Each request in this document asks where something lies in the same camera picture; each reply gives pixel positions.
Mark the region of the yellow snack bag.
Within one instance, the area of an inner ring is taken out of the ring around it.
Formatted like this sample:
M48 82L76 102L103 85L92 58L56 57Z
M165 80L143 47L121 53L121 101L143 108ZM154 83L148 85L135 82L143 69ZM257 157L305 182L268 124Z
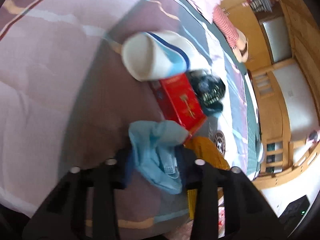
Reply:
M230 166L219 152L215 144L207 137L193 137L184 143L185 148L192 150L197 158L221 170L229 170ZM194 219L197 189L188 190L189 218Z

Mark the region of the light blue face mask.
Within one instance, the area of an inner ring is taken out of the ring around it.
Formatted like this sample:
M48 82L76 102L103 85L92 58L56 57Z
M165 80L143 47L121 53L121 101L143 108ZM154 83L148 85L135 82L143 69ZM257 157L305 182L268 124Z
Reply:
M174 121L135 121L129 125L135 169L153 186L180 194L182 181L175 148L189 132Z

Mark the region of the red cigarette box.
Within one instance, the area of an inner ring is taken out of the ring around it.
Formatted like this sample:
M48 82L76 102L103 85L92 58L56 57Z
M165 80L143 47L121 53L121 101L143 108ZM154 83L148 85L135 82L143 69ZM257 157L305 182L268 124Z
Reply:
M152 81L150 87L164 118L177 122L191 135L207 120L186 74Z

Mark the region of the dark green wrapper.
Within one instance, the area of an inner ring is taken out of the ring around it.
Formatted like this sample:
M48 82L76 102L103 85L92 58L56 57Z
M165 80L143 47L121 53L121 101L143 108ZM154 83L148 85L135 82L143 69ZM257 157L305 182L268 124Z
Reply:
M217 118L223 111L221 100L226 93L226 86L221 78L209 74L205 70L189 72L187 78L203 113L206 116L215 116Z

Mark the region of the white blue paper cup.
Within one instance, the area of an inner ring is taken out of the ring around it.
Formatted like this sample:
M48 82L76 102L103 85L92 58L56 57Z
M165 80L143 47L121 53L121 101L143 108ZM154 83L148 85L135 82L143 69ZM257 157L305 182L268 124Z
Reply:
M121 59L138 81L166 79L190 69L190 46L186 38L173 31L140 32L124 42Z

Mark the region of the white massager device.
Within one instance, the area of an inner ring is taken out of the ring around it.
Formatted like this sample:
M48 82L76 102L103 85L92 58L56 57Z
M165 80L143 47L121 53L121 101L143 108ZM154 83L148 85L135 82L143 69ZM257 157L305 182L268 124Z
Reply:
M256 150L257 150L257 161L258 163L262 163L264 161L264 156L265 156L264 146L262 142L256 146Z

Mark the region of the striped pink grey bedsheet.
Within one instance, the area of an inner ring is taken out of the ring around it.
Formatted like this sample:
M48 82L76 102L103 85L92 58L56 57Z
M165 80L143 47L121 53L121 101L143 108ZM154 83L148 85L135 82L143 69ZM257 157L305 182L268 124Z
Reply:
M226 86L222 113L207 116L185 142L207 137L219 150L221 134L229 166L247 169L241 75L219 40L178 0L5 0L1 206L25 216L28 224L71 168L94 168L132 148L131 123L167 120L152 81L136 80L121 59L122 45L132 35L166 30L191 44L190 69L182 74L205 70ZM129 184L114 197L119 239L162 235L189 220L187 189L182 185L180 194L169 194L153 186L135 169L134 159Z

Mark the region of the wooden footboard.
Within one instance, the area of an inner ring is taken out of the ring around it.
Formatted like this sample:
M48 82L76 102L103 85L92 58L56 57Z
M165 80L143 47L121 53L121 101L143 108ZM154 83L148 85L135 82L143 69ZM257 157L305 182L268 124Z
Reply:
M287 105L273 72L294 63L295 59L290 58L251 73L265 154L259 176L253 181L259 190L292 181L305 172L319 156L318 142L291 140Z

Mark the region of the white flat board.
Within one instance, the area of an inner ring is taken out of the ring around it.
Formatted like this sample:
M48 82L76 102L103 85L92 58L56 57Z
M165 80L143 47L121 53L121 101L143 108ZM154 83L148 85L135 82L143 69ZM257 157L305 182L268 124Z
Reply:
M254 93L254 89L253 89L253 85L251 83L249 74L246 73L244 75L247 87L248 87L248 91L252 100L252 104L253 104L253 109L254 109L254 114L255 114L255 119L256 119L256 123L259 123L259 109L258 109L258 104L257 104L257 99L255 97L255 93Z

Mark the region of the red striped plush doll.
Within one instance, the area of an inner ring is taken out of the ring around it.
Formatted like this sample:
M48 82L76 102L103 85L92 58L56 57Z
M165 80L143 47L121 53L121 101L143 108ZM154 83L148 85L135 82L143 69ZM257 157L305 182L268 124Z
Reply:
M248 60L248 39L232 24L219 5L213 9L213 22L223 33L237 61L245 63Z

